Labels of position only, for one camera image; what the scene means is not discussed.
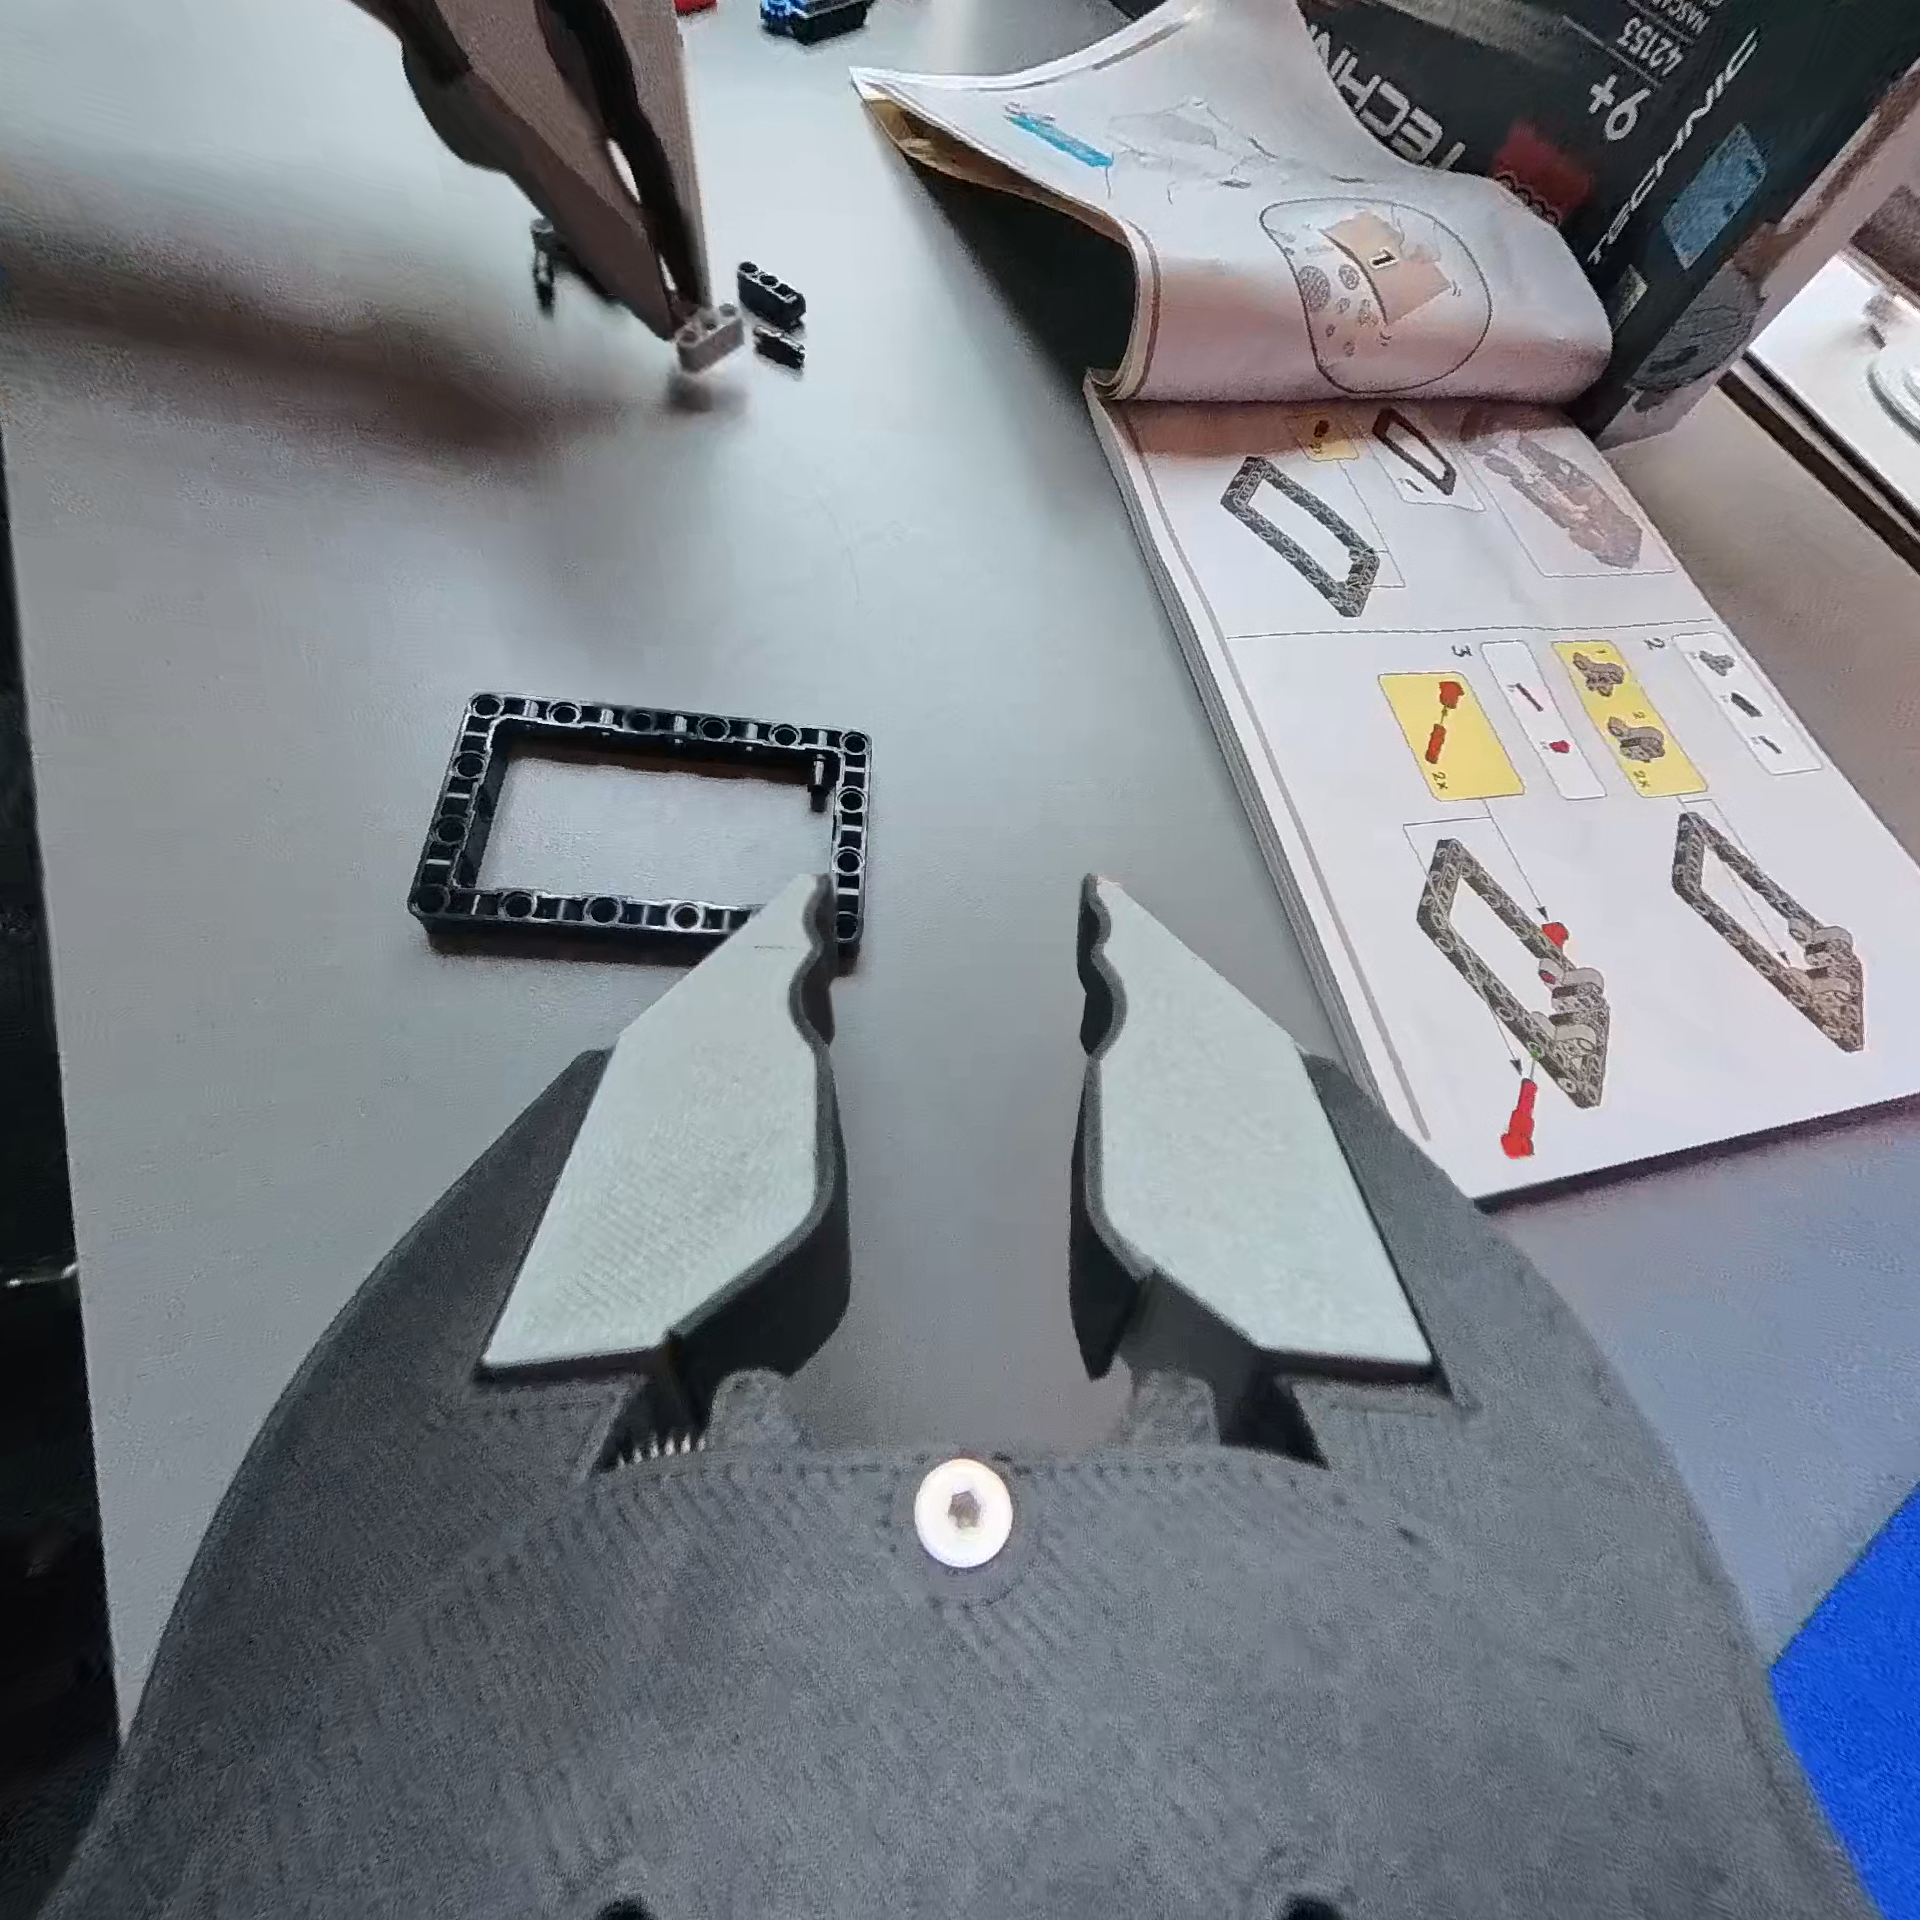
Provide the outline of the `black rectangular lego frame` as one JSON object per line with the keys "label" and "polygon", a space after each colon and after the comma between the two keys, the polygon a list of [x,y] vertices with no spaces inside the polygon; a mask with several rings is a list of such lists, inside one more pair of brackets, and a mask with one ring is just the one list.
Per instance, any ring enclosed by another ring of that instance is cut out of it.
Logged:
{"label": "black rectangular lego frame", "polygon": [[826,923],[836,960],[846,970],[857,960],[874,827],[874,738],[866,731],[673,705],[564,703],[499,691],[473,693],[467,703],[406,891],[406,909],[430,941],[558,941],[695,963],[758,913],[755,903],[697,896],[609,887],[561,891],[526,881],[484,881],[509,761],[521,750],[569,753],[625,770],[796,785],[804,794],[809,754],[839,753],[844,774],[833,808],[815,815],[828,826]]}

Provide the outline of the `lego set box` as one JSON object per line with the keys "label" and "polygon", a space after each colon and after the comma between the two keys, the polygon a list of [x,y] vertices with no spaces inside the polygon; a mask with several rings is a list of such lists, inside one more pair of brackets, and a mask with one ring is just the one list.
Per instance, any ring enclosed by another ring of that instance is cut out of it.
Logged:
{"label": "lego set box", "polygon": [[1573,416],[1646,442],[1844,246],[1915,142],[1915,2],[1305,2],[1402,159],[1507,185],[1613,333]]}

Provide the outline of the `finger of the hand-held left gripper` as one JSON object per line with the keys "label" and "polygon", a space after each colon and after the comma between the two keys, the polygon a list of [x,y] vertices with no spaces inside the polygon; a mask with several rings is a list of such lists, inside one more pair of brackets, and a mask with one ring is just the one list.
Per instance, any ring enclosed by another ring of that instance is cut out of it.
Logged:
{"label": "finger of the hand-held left gripper", "polygon": [[631,170],[674,320],[709,306],[705,208],[683,37],[670,2],[609,2],[615,32],[613,142]]}
{"label": "finger of the hand-held left gripper", "polygon": [[395,37],[441,144],[514,181],[590,288],[670,338],[682,320],[609,127],[609,2],[366,2],[366,14]]}

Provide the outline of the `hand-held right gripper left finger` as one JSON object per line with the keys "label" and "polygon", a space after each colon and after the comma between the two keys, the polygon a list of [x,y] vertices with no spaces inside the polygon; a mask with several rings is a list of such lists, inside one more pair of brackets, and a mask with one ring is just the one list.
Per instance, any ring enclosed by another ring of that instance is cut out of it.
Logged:
{"label": "hand-held right gripper left finger", "polygon": [[613,1046],[490,1376],[794,1376],[847,1310],[833,890],[791,881]]}

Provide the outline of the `blue plastic bin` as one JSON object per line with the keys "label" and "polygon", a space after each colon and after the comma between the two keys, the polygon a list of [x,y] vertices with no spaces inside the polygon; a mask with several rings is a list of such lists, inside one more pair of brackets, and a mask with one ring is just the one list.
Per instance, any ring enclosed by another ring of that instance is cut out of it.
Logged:
{"label": "blue plastic bin", "polygon": [[1917,1917],[1917,1551],[1883,1527],[1771,1669],[1782,1727],[1860,1882]]}

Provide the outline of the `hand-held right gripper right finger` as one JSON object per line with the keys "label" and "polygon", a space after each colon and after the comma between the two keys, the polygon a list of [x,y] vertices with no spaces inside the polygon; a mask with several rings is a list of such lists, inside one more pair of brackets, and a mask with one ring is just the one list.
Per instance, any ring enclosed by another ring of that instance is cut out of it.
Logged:
{"label": "hand-held right gripper right finger", "polygon": [[1069,1317],[1087,1376],[1124,1361],[1199,1381],[1428,1379],[1428,1337],[1289,1032],[1095,874],[1075,959]]}

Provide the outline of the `lego instruction booklet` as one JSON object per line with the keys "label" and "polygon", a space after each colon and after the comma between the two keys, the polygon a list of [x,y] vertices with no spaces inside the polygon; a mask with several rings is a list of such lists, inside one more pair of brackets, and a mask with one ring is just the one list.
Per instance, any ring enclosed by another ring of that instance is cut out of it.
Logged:
{"label": "lego instruction booklet", "polygon": [[1126,254],[1098,440],[1340,1043],[1467,1194],[1915,1099],[1915,865],[1574,422],[1561,232],[1377,142],[1300,5],[852,86]]}

